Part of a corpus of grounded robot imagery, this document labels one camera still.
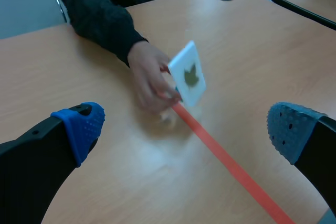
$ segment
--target gray wall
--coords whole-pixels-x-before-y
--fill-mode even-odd
[[[55,0],[0,0],[0,39],[63,22]]]

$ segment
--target white card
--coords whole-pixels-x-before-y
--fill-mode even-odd
[[[168,64],[176,87],[187,106],[195,106],[206,89],[195,42],[190,41]]]

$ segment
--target table edge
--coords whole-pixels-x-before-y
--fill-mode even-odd
[[[274,3],[288,9],[291,10],[292,12],[295,12],[303,17],[312,19],[314,21],[316,21],[317,23],[320,23],[324,26],[327,26],[333,30],[336,30],[336,22],[329,20],[327,18],[324,18],[318,14],[315,14],[307,9],[304,9],[298,5],[295,5],[287,0],[272,0]]]

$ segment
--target person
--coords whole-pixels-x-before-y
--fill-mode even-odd
[[[79,36],[114,53],[130,67],[141,107],[160,113],[179,102],[179,93],[162,76],[169,71],[168,56],[135,30],[125,9],[150,0],[62,1]]]

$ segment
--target green leaf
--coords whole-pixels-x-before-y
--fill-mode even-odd
[[[184,80],[189,88],[194,87],[198,83],[199,78],[196,75],[196,64],[192,65],[190,71],[184,70]]]

